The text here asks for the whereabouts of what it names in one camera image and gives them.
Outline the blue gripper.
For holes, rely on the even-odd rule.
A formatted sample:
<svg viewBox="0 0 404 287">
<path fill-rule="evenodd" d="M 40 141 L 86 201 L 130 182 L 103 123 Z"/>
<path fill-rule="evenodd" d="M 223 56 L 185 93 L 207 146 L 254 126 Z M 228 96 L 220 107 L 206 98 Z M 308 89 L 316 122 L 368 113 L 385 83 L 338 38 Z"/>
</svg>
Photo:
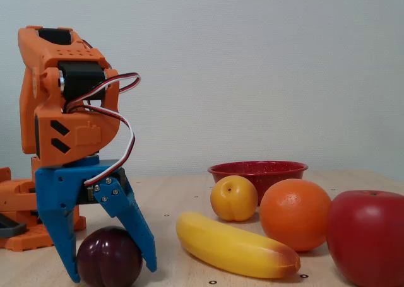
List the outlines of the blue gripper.
<svg viewBox="0 0 404 287">
<path fill-rule="evenodd" d="M 90 156 L 65 165 L 42 167 L 35 172 L 37 210 L 60 259 L 74 283 L 80 282 L 76 266 L 74 212 L 77 205 L 98 204 L 117 218 L 141 250 L 146 266 L 157 270 L 154 236 L 136 202 L 123 168 L 94 184 L 87 180 L 108 169 L 115 161 Z"/>
</svg>

